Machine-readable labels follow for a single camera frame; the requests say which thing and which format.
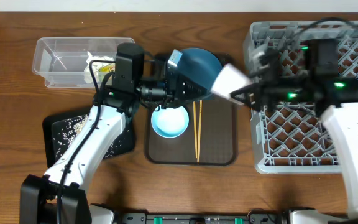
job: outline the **light blue bowl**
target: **light blue bowl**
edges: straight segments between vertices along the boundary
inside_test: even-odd
[[[175,109],[160,109],[152,113],[152,127],[164,138],[178,137],[186,131],[188,125],[189,114],[182,106]]]

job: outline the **green clip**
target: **green clip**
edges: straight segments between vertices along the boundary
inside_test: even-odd
[[[243,222],[242,218],[235,218],[234,219],[234,224],[242,224],[242,222]]]
[[[162,217],[154,217],[154,224],[162,224]]]

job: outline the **dark brown tray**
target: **dark brown tray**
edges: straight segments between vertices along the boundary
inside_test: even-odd
[[[199,103],[196,104],[197,122]],[[159,136],[151,127],[152,110],[148,113],[145,137],[145,157],[156,164],[225,166],[237,158],[237,114],[235,106],[224,99],[203,100],[200,163],[197,164],[193,105],[186,106],[190,122],[179,137]]]

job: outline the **crumpled plastic packaging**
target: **crumpled plastic packaging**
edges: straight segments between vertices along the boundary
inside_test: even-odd
[[[114,58],[112,57],[108,57],[108,56],[103,56],[103,57],[100,57],[100,56],[93,56],[91,54],[91,52],[88,52],[88,59],[86,59],[86,63],[88,64],[85,69],[84,69],[84,73],[85,73],[85,76],[84,76],[84,81],[86,83],[93,83],[93,80],[92,80],[92,76],[91,76],[91,71],[90,71],[90,62],[92,60],[114,60]],[[101,80],[103,79],[103,76],[104,76],[104,73],[108,72],[108,71],[100,71],[100,69],[104,68],[104,67],[107,67],[111,65],[111,63],[103,63],[103,62],[94,62],[92,63],[92,71],[93,71],[93,74],[95,75],[95,78],[96,78],[96,81],[97,82],[101,82]],[[111,68],[109,68],[108,70],[110,71],[111,69],[115,69],[115,66],[111,66]]]

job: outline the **white wall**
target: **white wall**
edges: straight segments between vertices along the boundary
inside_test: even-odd
[[[358,0],[0,0],[0,11],[358,12]]]

